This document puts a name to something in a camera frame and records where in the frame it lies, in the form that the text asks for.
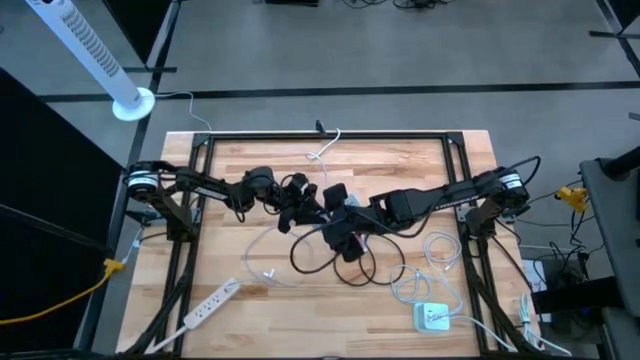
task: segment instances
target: power strip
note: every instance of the power strip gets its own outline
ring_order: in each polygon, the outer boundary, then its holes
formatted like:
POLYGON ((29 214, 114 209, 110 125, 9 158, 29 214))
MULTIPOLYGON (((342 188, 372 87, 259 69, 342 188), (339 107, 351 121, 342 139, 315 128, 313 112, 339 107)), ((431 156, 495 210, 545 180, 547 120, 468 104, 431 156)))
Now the power strip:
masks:
POLYGON ((220 286, 213 294, 209 295, 200 305, 196 306, 187 316, 184 317, 184 325, 188 329, 195 329, 204 319, 211 316, 222 307, 222 305, 233 297, 240 290, 240 284, 236 279, 231 278, 220 286))

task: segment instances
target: yellow extension cord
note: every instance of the yellow extension cord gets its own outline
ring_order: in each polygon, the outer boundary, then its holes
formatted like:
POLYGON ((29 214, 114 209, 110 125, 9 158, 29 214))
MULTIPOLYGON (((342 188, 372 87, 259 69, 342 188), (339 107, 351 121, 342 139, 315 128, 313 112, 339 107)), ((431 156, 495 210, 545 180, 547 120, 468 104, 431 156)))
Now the yellow extension cord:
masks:
POLYGON ((111 275, 113 275, 114 272, 116 271, 120 271, 122 269, 124 269, 124 264, 119 263, 113 259, 106 259, 104 261, 104 277, 102 278, 102 280, 98 281, 97 284, 95 284, 94 286, 88 288, 87 290, 81 292, 80 294, 65 300, 59 304, 56 304, 46 310, 42 310, 39 313, 33 314, 33 315, 29 315, 29 316, 23 316, 23 317, 19 317, 19 318, 13 318, 13 319, 6 319, 6 320, 0 320, 0 326, 1 325, 9 325, 9 324, 15 324, 15 323, 20 323, 20 322, 25 322, 25 321, 29 321, 29 320, 33 320, 33 319, 37 319, 39 317, 45 316, 47 314, 49 314, 50 312, 56 311, 58 309, 60 309, 63 306, 69 305, 72 302, 87 296, 88 294, 91 294, 92 292, 94 292, 97 288, 99 288, 100 286, 104 285, 104 283, 111 277, 111 275))

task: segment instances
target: gray floor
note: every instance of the gray floor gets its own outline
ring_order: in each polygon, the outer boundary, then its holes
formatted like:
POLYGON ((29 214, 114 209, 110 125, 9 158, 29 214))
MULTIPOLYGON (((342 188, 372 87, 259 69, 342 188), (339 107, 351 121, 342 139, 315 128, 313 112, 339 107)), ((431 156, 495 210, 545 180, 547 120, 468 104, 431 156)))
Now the gray floor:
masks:
MULTIPOLYGON (((76 0, 85 17, 124 66, 140 66, 99 1, 76 0)), ((590 0, 457 0, 427 12, 391 4, 352 10, 334 0, 318 9, 253 4, 250 0, 192 0, 182 6, 161 91, 495 84, 637 80, 618 43, 594 39, 608 30, 590 0)), ((23 1, 0 0, 0 66, 37 94, 96 93, 102 89, 23 1), (38 57, 37 52, 47 54, 38 57)), ((132 76, 147 86, 148 75, 132 76)), ((485 94, 372 95, 197 100, 194 112, 215 130, 312 129, 321 119, 342 129, 488 129, 501 164, 540 155, 535 196, 577 179, 578 163, 615 156, 638 145, 640 90, 485 94)), ((136 124, 116 121, 106 102, 53 104, 120 163, 136 124)), ((160 155, 164 134, 204 130, 189 117, 189 102, 157 104, 142 158, 160 155)), ((553 200, 523 218, 567 222, 570 210, 553 200)), ((568 230, 520 224, 528 245, 567 247, 568 230)), ((127 223, 123 254, 135 232, 127 223)), ((600 245, 595 222, 581 230, 600 245)), ((523 249, 532 258, 546 251, 523 249)), ((589 262, 592 276, 610 274, 604 252, 589 262)), ((131 273, 108 290, 97 350, 115 347, 131 273)))

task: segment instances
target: wooden table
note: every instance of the wooden table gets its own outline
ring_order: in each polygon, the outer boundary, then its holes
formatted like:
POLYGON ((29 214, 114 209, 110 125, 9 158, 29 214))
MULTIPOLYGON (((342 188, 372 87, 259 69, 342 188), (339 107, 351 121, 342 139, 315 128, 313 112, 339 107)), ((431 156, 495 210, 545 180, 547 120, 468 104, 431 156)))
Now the wooden table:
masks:
MULTIPOLYGON (((188 132, 167 134, 162 159, 186 165, 192 136, 193 133, 188 132)), ((486 131, 464 131, 464 137, 472 174, 496 167, 486 131)), ((318 151, 324 143, 326 141, 216 141, 211 175, 236 182, 244 171, 261 165, 272 167, 277 180, 293 172, 303 172, 318 185, 322 201, 321 190, 325 187, 322 167, 305 158, 305 154, 318 151)), ((454 158, 460 179, 456 152, 454 158)), ((369 196, 389 190, 428 189, 448 182, 442 145, 434 140, 341 140, 322 159, 327 165, 329 183, 343 182, 362 205, 368 204, 369 196)), ((253 279, 243 265, 242 256, 252 240, 276 223, 277 217, 266 214, 258 205, 247 214, 246 222, 240 224, 222 203, 207 200, 191 308, 230 277, 253 279)), ((294 232, 301 234, 306 229, 294 229, 294 232)), ((457 238, 452 210, 434 213, 418 238, 392 236, 404 251, 408 264, 431 274, 433 269, 429 268, 422 252, 422 238, 434 230, 457 238)), ((497 230, 498 239, 520 263, 514 237, 500 227, 497 230)), ((164 227, 150 228, 145 235, 162 231, 164 227)), ((198 329, 187 332, 183 357, 478 355, 475 330, 467 320, 452 321, 451 330, 446 333, 419 334, 413 328, 412 307, 396 300, 389 286, 349 287, 338 280, 331 267, 314 275, 296 273, 288 259, 293 241, 293 236, 274 230, 251 250, 248 259, 251 267, 260 273, 274 269, 275 278, 289 282, 304 280, 304 284, 299 287, 244 284, 217 314, 198 329)), ((311 236, 309 243, 314 250, 313 257, 305 246, 299 247, 300 255, 296 257, 300 266, 307 269, 317 267, 331 256, 321 235, 311 236)), ((171 244, 157 237, 140 248, 118 351, 137 339, 160 307, 171 244)), ((519 324, 519 297, 528 293, 527 286, 498 246, 494 242, 489 245, 500 304, 512 321, 519 324)), ((184 258, 189 245, 183 246, 184 258)), ((378 264, 376 279, 388 281, 391 268, 400 263, 397 250, 375 238, 370 240, 370 246, 378 264)), ((441 257, 450 256, 452 251, 445 241, 436 242, 432 249, 435 256, 441 257)), ((371 270, 369 259, 363 263, 365 269, 371 270)), ((357 262, 345 264, 340 260, 338 270, 351 281, 363 280, 357 262)), ((465 299, 462 313, 470 315, 462 262, 448 270, 446 276, 465 299)), ((430 301, 447 303, 450 309, 457 304, 439 283, 434 285, 430 301)), ((489 312, 485 310, 483 314, 485 324, 491 325, 489 312)), ((169 333, 175 329, 176 316, 174 312, 169 333)), ((492 339, 489 343, 495 346, 492 339)))

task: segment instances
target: white power strip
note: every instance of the white power strip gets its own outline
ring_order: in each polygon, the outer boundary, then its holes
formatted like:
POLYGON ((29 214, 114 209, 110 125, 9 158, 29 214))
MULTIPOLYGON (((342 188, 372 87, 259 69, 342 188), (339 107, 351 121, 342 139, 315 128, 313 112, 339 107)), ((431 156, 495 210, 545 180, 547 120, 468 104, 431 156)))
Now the white power strip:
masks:
POLYGON ((161 350, 172 341, 178 338, 178 336, 184 334, 187 330, 192 330, 198 327, 206 318, 211 316, 214 312, 218 311, 222 305, 235 295, 240 290, 240 284, 236 279, 231 278, 227 280, 222 286, 220 286, 213 294, 204 299, 200 305, 196 306, 193 311, 187 314, 182 321, 184 326, 176 331, 173 335, 164 339, 161 343, 155 345, 150 350, 146 351, 147 354, 153 354, 158 350, 161 350))

